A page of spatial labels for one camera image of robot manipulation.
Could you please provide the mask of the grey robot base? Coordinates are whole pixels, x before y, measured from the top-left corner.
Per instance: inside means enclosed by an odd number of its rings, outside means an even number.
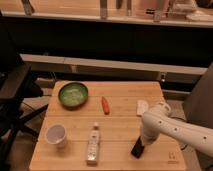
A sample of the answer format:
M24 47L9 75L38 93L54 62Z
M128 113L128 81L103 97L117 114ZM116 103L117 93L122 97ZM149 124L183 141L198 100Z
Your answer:
M213 129L213 62L183 102L187 121Z

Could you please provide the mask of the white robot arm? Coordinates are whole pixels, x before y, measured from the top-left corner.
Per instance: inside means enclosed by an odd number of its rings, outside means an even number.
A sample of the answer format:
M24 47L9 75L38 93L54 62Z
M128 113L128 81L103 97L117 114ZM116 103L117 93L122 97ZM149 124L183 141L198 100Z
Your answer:
M213 157L213 129L172 119L170 112L171 107L167 103L159 102L142 114L142 142L152 144L160 134L164 134Z

